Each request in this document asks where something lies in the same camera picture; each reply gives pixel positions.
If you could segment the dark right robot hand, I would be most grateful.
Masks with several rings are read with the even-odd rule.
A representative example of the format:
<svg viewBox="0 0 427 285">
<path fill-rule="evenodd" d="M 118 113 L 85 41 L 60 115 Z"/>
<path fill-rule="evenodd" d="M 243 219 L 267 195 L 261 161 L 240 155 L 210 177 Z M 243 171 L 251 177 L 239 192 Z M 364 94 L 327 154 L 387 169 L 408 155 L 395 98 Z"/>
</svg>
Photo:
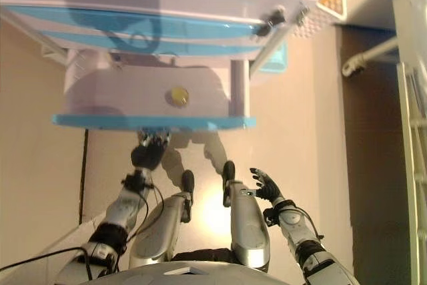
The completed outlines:
<svg viewBox="0 0 427 285">
<path fill-rule="evenodd" d="M 279 187 L 267 173 L 258 168 L 250 168 L 250 172 L 252 173 L 253 179 L 257 181 L 256 185 L 258 188 L 242 188 L 240 190 L 242 195 L 253 196 L 267 200 L 272 204 L 272 206 L 276 206 L 285 200 Z"/>
</svg>

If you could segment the dark left robot hand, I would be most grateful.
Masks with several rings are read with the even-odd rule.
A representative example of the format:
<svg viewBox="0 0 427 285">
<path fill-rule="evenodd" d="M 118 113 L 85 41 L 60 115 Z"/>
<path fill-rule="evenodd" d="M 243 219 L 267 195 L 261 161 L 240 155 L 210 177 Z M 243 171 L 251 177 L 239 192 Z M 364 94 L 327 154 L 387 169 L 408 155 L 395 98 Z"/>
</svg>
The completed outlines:
<svg viewBox="0 0 427 285">
<path fill-rule="evenodd" d="M 154 171 L 161 163 L 169 145 L 169 131 L 139 130 L 138 145 L 131 152 L 131 162 L 135 168 L 146 168 Z"/>
</svg>

